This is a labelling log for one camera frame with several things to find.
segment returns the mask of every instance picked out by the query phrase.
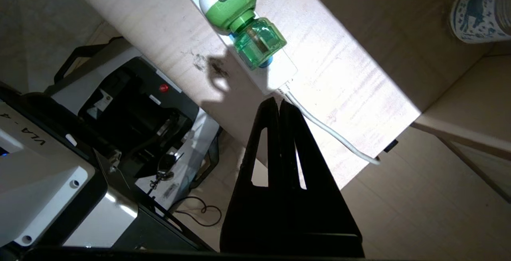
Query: wooden table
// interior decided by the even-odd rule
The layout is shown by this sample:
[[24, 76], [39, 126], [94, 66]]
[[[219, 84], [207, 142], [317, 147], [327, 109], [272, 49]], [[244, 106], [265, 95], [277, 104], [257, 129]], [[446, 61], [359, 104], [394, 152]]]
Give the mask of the wooden table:
[[[220, 126], [247, 143], [266, 97], [190, 0], [86, 1]], [[376, 156], [488, 50], [449, 35], [444, 17], [451, 1], [257, 0], [256, 10], [288, 41], [285, 50], [299, 70], [291, 85], [296, 98]], [[310, 128], [342, 188], [367, 163]], [[258, 158], [264, 163], [263, 146]]]

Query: screw hole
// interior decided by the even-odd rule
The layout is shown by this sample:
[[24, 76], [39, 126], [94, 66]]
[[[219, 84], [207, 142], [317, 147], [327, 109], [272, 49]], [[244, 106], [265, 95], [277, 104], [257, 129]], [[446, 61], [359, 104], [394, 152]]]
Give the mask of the screw hole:
[[71, 188], [73, 189], [76, 189], [80, 186], [80, 182], [76, 181], [76, 180], [72, 180], [70, 183], [69, 183], [69, 186], [71, 186]]
[[22, 241], [25, 244], [30, 244], [32, 242], [32, 237], [25, 235], [25, 236], [23, 236]]

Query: white power strip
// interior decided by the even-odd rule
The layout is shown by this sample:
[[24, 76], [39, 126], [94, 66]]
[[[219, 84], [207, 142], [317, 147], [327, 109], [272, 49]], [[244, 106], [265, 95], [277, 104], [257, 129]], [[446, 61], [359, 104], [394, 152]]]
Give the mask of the white power strip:
[[[199, 0], [192, 0], [192, 2], [195, 4], [202, 16], [204, 16], [200, 10]], [[296, 66], [294, 66], [291, 62], [284, 49], [279, 50], [273, 55], [272, 63], [270, 63], [269, 66], [250, 70], [236, 52], [232, 38], [228, 34], [226, 35], [225, 33], [219, 32], [216, 28], [212, 28], [228, 47], [232, 55], [235, 56], [241, 68], [243, 68], [243, 70], [248, 74], [248, 77], [250, 77], [252, 82], [261, 90], [261, 92], [263, 92], [264, 95], [278, 90], [278, 88], [283, 86], [294, 76], [294, 74], [296, 74], [296, 72], [298, 72]]]

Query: cylindrical container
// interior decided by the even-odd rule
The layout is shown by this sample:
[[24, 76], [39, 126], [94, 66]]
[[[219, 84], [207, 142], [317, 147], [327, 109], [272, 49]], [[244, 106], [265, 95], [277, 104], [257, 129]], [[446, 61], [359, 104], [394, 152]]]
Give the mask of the cylindrical container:
[[449, 24], [465, 43], [511, 40], [511, 0], [455, 0]]

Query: power cord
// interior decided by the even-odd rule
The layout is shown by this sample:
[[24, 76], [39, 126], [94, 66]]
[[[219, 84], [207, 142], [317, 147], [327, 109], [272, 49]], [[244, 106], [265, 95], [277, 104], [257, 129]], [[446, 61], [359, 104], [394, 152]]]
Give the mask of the power cord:
[[172, 208], [174, 208], [175, 205], [179, 204], [181, 201], [183, 200], [186, 200], [186, 199], [197, 199], [198, 201], [201, 201], [201, 203], [204, 205], [204, 207], [201, 208], [200, 212], [202, 214], [206, 213], [206, 211], [208, 210], [208, 208], [215, 208], [216, 210], [218, 210], [218, 213], [220, 214], [220, 217], [218, 218], [218, 220], [215, 222], [215, 223], [212, 223], [212, 224], [204, 224], [204, 223], [200, 223], [197, 219], [195, 219], [195, 217], [193, 217], [192, 214], [188, 213], [188, 212], [184, 212], [184, 211], [181, 211], [181, 210], [175, 210], [174, 212], [175, 213], [179, 213], [179, 214], [185, 214], [185, 215], [188, 215], [189, 217], [191, 217], [195, 222], [197, 222], [200, 226], [203, 226], [203, 227], [212, 227], [212, 226], [215, 226], [217, 225], [221, 220], [222, 220], [222, 210], [220, 210], [220, 208], [218, 208], [217, 206], [215, 205], [206, 205], [206, 202], [204, 202], [204, 200], [202, 200], [201, 198], [199, 197], [196, 197], [196, 196], [187, 196], [187, 197], [184, 197], [184, 198], [181, 198], [179, 199], [178, 201], [174, 202], [174, 204], [172, 204], [170, 206], [170, 208], [168, 209], [169, 212], [171, 212]]
[[353, 154], [355, 154], [356, 156], [360, 157], [361, 159], [367, 161], [367, 162], [370, 162], [372, 164], [375, 164], [375, 165], [380, 165], [380, 158], [376, 157], [376, 158], [372, 158], [370, 157], [369, 155], [361, 152], [360, 150], [358, 150], [353, 144], [351, 144], [349, 141], [347, 141], [347, 139], [345, 139], [342, 135], [340, 135], [338, 132], [336, 132], [335, 130], [331, 129], [329, 126], [327, 126], [326, 124], [322, 123], [319, 119], [317, 119], [316, 117], [314, 117], [314, 115], [312, 115], [310, 112], [308, 112], [297, 100], [296, 98], [293, 96], [293, 94], [290, 92], [290, 89], [288, 87], [287, 84], [285, 84], [284, 86], [282, 86], [281, 88], [279, 88], [279, 91], [285, 95], [289, 101], [294, 104], [294, 106], [296, 106], [300, 111], [301, 113], [303, 114], [303, 116], [307, 117], [307, 119], [309, 119], [309, 121], [312, 121], [312, 123], [314, 123], [315, 125], [319, 126], [319, 128], [325, 130], [326, 132], [328, 132], [330, 135], [332, 135], [335, 139], [337, 139], [340, 143], [342, 143], [344, 146], [346, 146], [346, 148], [348, 148], [351, 152], [353, 152]]

